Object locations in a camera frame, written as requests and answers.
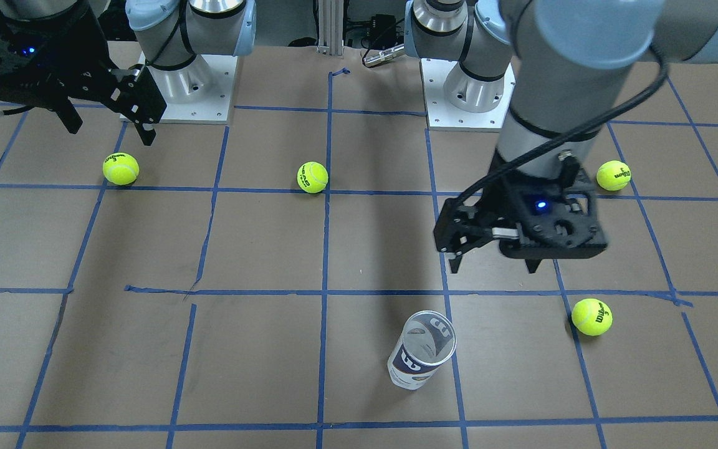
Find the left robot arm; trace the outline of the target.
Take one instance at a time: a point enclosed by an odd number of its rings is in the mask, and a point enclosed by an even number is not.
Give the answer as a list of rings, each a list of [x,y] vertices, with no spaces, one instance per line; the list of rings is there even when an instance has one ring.
[[[519,71],[486,176],[444,202],[435,247],[457,273],[493,241],[533,273],[608,247],[582,168],[607,122],[641,105],[669,64],[718,64],[718,1],[409,1],[404,48],[453,60],[498,94]]]

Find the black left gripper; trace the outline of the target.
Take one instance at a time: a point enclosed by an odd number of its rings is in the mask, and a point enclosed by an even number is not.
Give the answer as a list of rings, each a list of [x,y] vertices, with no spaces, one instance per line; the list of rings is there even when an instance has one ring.
[[[582,163],[568,151],[556,162],[554,179],[511,170],[483,187],[472,205],[444,202],[433,235],[451,274],[461,269],[464,254],[493,241],[506,258],[524,259],[529,274],[543,259],[589,259],[607,249],[595,187]]]

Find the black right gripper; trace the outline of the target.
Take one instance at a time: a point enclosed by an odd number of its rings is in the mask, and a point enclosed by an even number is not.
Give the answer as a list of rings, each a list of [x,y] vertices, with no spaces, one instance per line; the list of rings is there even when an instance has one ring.
[[[145,146],[167,104],[145,66],[122,69],[111,59],[94,12],[58,12],[17,21],[0,14],[0,117],[34,108],[54,112],[77,134],[83,120],[73,99],[90,100],[136,124]]]

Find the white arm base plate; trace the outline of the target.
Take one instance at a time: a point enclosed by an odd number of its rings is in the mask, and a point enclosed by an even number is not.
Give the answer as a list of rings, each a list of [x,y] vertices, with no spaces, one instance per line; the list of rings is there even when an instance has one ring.
[[[470,77],[455,60],[421,59],[428,128],[450,132],[498,133],[516,85],[509,64],[501,79]]]
[[[228,125],[240,57],[197,55],[175,71],[150,68],[167,107],[157,124]]]

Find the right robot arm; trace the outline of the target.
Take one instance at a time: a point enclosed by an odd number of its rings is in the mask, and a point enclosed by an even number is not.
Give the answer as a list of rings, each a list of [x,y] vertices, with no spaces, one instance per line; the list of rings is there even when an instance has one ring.
[[[134,124],[144,145],[170,104],[213,89],[206,55],[248,55],[254,1],[0,1],[0,117],[48,110],[69,133],[73,100]]]

